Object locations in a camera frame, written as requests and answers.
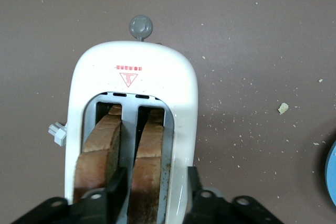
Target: bread crust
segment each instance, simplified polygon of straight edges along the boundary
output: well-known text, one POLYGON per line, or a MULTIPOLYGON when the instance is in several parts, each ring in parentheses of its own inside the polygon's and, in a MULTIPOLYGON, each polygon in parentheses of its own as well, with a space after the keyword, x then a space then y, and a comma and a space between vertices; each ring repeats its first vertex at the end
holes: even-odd
POLYGON ((121 106, 115 105, 94 127, 76 164, 73 201, 104 187, 118 167, 121 106))

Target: red logo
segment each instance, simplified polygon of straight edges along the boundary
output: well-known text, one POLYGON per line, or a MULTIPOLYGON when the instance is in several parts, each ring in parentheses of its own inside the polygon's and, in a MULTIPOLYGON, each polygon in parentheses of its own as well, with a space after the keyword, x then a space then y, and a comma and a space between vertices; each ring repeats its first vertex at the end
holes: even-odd
POLYGON ((138 76, 137 73, 120 73, 122 79, 124 80, 125 84, 129 88, 130 85, 133 83, 133 81, 136 79, 138 76))
POLYGON ((135 71, 142 71, 142 67, 134 67, 134 66, 117 65, 115 68, 118 69, 118 70, 135 70, 135 71))

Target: bread slice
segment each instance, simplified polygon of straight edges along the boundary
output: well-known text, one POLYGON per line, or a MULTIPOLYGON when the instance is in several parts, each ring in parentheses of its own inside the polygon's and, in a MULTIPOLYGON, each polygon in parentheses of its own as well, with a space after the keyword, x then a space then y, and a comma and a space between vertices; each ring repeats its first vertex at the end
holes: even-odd
POLYGON ((111 114, 104 116, 86 140, 83 152, 119 149, 120 124, 120 116, 111 114))
POLYGON ((148 117, 133 168, 128 224, 155 224, 158 216, 164 110, 148 117))
POLYGON ((159 208, 161 158, 143 157, 135 160, 128 224, 156 223, 159 208))
POLYGON ((81 153, 77 160, 73 201, 77 202, 85 192, 103 187, 108 171, 109 150, 81 153))
POLYGON ((94 127, 76 164, 73 201, 104 187, 118 167, 121 107, 115 105, 94 127))
POLYGON ((136 158, 161 157, 163 127, 157 123, 147 123, 143 129, 136 158))

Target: brown table surface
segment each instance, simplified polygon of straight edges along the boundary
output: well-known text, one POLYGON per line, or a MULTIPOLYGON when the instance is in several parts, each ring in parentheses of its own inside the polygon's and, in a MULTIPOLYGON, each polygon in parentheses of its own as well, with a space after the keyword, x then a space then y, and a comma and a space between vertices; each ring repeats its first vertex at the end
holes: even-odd
POLYGON ((335 223, 324 165, 336 140, 336 0, 0 0, 0 14, 2 223, 63 195, 65 149, 48 126, 66 121, 79 57, 133 40, 138 14, 154 23, 147 41, 196 71, 203 184, 253 196, 284 223, 335 223))

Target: screw hole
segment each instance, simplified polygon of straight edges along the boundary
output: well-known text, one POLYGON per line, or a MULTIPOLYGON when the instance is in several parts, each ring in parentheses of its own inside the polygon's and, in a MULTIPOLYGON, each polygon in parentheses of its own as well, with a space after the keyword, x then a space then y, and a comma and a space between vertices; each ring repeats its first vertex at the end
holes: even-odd
POLYGON ((201 192, 201 196, 203 198, 211 198, 212 194, 209 191, 203 191, 203 192, 201 192))
POLYGON ((50 205, 51 205, 51 207, 58 207, 62 204, 63 204, 63 202, 59 200, 59 201, 55 201, 55 202, 51 203, 50 205))
POLYGON ((101 194, 93 194, 91 195, 91 199, 99 199, 101 197, 101 194))
POLYGON ((250 204, 250 202, 247 199, 244 199, 244 198, 237 199, 237 203, 240 204, 240 205, 243 205, 243 206, 247 206, 247 205, 250 204))

